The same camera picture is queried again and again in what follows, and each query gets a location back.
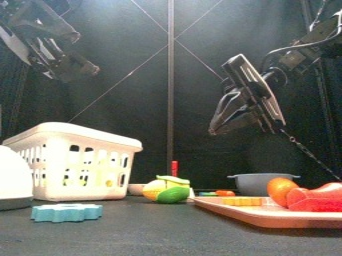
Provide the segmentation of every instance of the yellow toy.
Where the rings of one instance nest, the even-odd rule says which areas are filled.
[[[174,176],[159,176],[146,184],[143,196],[162,204],[174,204],[189,198],[190,181]]]

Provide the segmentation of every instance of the plastic tray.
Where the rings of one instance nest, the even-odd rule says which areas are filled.
[[[269,197],[262,206],[229,206],[224,197],[195,197],[195,205],[264,228],[342,228],[342,212],[293,212]]]

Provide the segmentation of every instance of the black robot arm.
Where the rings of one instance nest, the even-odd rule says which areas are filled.
[[[302,76],[321,58],[342,56],[341,31],[342,10],[320,23],[293,46],[272,51],[260,72],[242,54],[222,65],[233,85],[228,87],[212,119],[212,135],[253,124],[260,124],[266,132],[280,132],[286,122],[272,88]],[[270,57],[274,58],[265,69]]]
[[[19,58],[51,79],[70,82],[101,70],[69,50],[81,33],[43,0],[0,0],[0,37]]]

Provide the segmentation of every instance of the cooking pot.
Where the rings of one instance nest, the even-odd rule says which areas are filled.
[[[230,179],[236,179],[237,188],[244,196],[269,196],[268,184],[274,178],[301,178],[288,173],[249,173],[228,176]]]

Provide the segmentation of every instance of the dark tabletop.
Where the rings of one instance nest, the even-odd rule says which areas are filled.
[[[31,208],[0,211],[0,255],[342,255],[338,229],[258,228],[193,203],[134,196],[86,203],[103,205],[98,220],[35,222]]]

